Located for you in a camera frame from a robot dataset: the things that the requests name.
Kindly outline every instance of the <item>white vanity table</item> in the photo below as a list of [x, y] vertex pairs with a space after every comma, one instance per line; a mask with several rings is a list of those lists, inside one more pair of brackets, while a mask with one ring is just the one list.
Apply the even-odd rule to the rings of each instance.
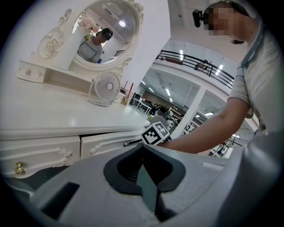
[[[64, 56], [63, 50], [69, 50], [70, 46], [66, 48], [66, 45], [74, 38], [72, 31], [78, 16], [85, 15], [86, 9], [103, 11], [113, 6], [124, 12], [122, 15], [128, 15], [126, 21], [131, 20], [127, 23], [132, 24], [132, 32], [124, 37], [129, 40], [128, 48], [104, 64], [85, 61], [74, 52], [69, 67], [60, 68], [57, 57]], [[111, 73], [121, 80], [123, 68], [131, 61], [139, 40], [142, 11], [143, 6], [133, 0], [88, 0], [75, 13], [67, 9], [59, 25], [40, 41], [37, 53], [32, 53], [28, 61], [19, 60], [18, 78], [1, 88], [0, 169], [3, 176], [25, 178], [41, 169], [71, 165], [140, 138], [144, 127], [150, 124], [145, 118], [122, 104], [94, 105], [89, 101], [88, 91], [92, 79], [95, 81], [103, 73]], [[116, 39], [124, 35], [124, 30], [120, 32], [114, 29], [115, 24], [107, 23], [108, 18], [96, 23], [102, 21], [104, 24], [100, 26], [113, 30]]]

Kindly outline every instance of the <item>drawer handle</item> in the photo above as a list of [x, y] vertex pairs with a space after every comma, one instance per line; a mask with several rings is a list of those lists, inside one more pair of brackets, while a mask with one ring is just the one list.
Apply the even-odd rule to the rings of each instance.
[[24, 175], [26, 171], [23, 168], [23, 163], [17, 162], [16, 163], [17, 168], [15, 169], [16, 174]]

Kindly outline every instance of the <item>woman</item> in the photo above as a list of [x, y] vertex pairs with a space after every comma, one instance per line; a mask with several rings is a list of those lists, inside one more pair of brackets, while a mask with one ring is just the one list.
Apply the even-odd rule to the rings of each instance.
[[80, 45], [79, 56], [88, 62], [97, 63], [103, 53], [102, 43], [110, 40], [112, 35], [113, 33], [109, 28], [99, 31], [96, 36], [91, 35], [88, 40], [83, 41]]
[[[212, 30], [214, 34], [227, 35], [233, 39], [234, 44], [246, 42], [248, 49], [237, 67], [233, 89], [223, 111], [190, 134], [160, 144], [162, 147], [188, 153], [211, 149], [231, 137], [240, 128], [246, 116], [252, 117], [252, 114], [248, 114], [250, 108], [259, 119], [259, 132], [265, 130], [252, 98], [257, 96], [257, 92], [276, 72], [279, 72], [277, 69], [283, 63], [280, 48], [260, 17], [249, 17], [248, 12], [238, 3], [214, 3], [199, 19], [203, 20], [205, 28]], [[195, 24], [200, 22], [199, 19], [194, 18]]]

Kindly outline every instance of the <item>small desk fan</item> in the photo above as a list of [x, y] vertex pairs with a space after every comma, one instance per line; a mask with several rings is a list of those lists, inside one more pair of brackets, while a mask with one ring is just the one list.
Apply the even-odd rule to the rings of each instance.
[[[96, 96], [91, 96], [92, 87]], [[99, 106], [110, 106], [120, 92], [120, 81], [115, 73], [105, 72], [92, 80], [89, 99]]]

